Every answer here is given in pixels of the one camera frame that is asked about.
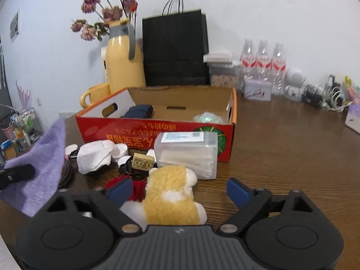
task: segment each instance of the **table surface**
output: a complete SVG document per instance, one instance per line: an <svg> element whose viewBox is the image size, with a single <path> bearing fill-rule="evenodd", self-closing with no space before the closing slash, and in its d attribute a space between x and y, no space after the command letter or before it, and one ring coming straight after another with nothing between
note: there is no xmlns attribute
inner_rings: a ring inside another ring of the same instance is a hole
<svg viewBox="0 0 360 270"><path fill-rule="evenodd" d="M336 270L357 270L360 264L360 135L345 127L346 115L315 110L304 103L276 97L271 102L239 98L238 122L229 163L219 163L216 180L198 181L194 198L204 205L208 223L219 226L236 212L226 196L226 182L235 177L249 187L275 194L303 190L340 230L344 251ZM81 145L74 119L66 122L67 143ZM103 186L117 168L79 173L71 193ZM0 202L0 232L11 247L27 220Z"/></svg>

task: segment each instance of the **blue gripper pad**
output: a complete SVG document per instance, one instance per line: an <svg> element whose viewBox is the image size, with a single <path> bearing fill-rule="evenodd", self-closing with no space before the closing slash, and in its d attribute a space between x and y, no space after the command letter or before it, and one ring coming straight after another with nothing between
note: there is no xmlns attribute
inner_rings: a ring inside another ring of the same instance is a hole
<svg viewBox="0 0 360 270"><path fill-rule="evenodd" d="M254 196L254 191L236 178L228 180L226 191L228 197L239 209L249 203Z"/></svg>
<svg viewBox="0 0 360 270"><path fill-rule="evenodd" d="M126 178L107 189L106 196L117 207L121 207L133 193L133 180Z"/></svg>

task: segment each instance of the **stuffed toy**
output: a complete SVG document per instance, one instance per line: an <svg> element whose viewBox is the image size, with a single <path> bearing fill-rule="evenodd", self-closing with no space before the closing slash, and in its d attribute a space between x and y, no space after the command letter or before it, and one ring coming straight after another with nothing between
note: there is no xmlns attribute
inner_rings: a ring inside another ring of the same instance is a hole
<svg viewBox="0 0 360 270"><path fill-rule="evenodd" d="M149 171L146 197L127 201L120 210L145 231L154 225L200 225L207 220L204 207L194 201L196 174L184 166L165 166Z"/></svg>

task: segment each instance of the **red printed box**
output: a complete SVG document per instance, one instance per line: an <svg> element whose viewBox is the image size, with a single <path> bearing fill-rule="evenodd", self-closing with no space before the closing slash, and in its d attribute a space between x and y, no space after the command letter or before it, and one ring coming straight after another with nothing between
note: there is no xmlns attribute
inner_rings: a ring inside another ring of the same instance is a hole
<svg viewBox="0 0 360 270"><path fill-rule="evenodd" d="M122 116L137 104L151 104L151 119ZM194 122L196 115L212 112L225 124ZM83 140L109 139L129 148L148 150L161 132L211 131L218 134L218 161L228 162L237 117L234 88L161 86L126 88L76 114Z"/></svg>

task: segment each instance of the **plastic bottle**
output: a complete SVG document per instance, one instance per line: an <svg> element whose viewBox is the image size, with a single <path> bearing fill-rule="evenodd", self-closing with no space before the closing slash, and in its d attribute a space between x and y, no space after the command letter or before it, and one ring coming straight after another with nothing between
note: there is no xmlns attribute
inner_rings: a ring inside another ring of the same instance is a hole
<svg viewBox="0 0 360 270"><path fill-rule="evenodd" d="M284 93L286 59L284 56L283 45L276 43L272 56L272 94L282 95Z"/></svg>
<svg viewBox="0 0 360 270"><path fill-rule="evenodd" d="M252 39L246 39L241 53L241 76L242 78L252 79L254 75L256 56Z"/></svg>
<svg viewBox="0 0 360 270"><path fill-rule="evenodd" d="M268 41L260 40L256 55L256 70L258 79L268 80L271 71L271 55L267 51Z"/></svg>

